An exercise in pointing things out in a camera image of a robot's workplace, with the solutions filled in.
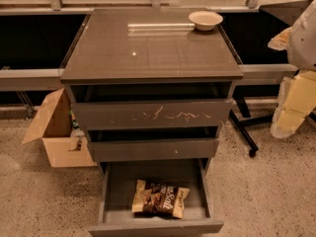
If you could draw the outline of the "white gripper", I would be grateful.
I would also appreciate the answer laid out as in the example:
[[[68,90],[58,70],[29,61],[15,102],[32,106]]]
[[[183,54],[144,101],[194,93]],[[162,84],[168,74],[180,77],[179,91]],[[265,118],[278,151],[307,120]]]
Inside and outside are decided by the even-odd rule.
[[[273,37],[268,48],[287,50],[292,27]],[[316,108],[316,72],[302,71],[290,80],[290,87],[281,110],[276,110],[270,132],[275,138],[295,134],[304,119]]]

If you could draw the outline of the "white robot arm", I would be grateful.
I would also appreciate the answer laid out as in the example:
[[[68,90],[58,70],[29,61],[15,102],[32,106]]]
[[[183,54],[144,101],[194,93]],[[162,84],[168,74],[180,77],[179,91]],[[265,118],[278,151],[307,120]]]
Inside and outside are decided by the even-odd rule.
[[[268,47],[285,50],[289,64],[298,69],[292,79],[284,77],[277,97],[271,134],[287,138],[316,109],[316,1],[312,1],[294,24],[272,38]]]

